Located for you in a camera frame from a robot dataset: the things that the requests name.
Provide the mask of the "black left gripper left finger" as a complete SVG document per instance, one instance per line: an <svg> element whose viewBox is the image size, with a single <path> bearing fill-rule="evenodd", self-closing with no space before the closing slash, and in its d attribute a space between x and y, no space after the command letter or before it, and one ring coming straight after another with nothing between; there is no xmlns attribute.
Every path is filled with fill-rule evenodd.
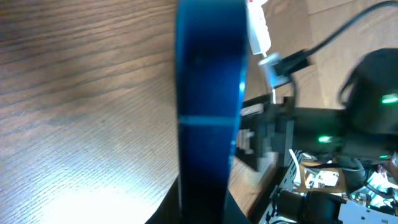
<svg viewBox="0 0 398 224"><path fill-rule="evenodd" d="M180 197L180 175L178 175L157 210L145 224L180 224Z"/></svg>

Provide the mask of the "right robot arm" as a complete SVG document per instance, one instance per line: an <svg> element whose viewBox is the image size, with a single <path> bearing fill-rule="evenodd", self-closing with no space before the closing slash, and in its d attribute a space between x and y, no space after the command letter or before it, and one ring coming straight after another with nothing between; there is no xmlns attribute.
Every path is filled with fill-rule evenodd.
<svg viewBox="0 0 398 224"><path fill-rule="evenodd" d="M340 109L301 108L269 94L244 102L236 156L253 170L270 152L287 166L289 149L318 160L334 157L349 191L370 183L378 164L397 153L397 49L366 54L344 84Z"/></svg>

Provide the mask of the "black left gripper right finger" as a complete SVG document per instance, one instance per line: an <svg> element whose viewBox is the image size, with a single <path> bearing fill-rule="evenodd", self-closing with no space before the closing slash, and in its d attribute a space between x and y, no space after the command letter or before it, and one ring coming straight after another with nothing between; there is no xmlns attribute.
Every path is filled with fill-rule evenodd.
<svg viewBox="0 0 398 224"><path fill-rule="evenodd" d="M228 189L225 190L223 199L222 224L251 224Z"/></svg>

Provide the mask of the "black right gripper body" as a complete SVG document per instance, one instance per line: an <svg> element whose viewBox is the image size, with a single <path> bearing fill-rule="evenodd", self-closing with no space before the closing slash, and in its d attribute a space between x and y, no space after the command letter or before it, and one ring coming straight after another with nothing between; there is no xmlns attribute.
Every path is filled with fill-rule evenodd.
<svg viewBox="0 0 398 224"><path fill-rule="evenodd" d="M270 93L245 101L235 156L254 171L261 169L263 158L271 153L277 154L277 166L290 166L294 109L292 96L285 96L281 104L273 103Z"/></svg>

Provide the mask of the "Samsung Galaxy smartphone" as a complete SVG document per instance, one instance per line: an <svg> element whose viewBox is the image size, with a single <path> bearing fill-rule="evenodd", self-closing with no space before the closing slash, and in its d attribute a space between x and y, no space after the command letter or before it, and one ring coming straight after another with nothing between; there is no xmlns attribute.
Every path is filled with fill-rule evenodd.
<svg viewBox="0 0 398 224"><path fill-rule="evenodd" d="M175 81L182 223L221 223L245 91L246 4L177 5Z"/></svg>

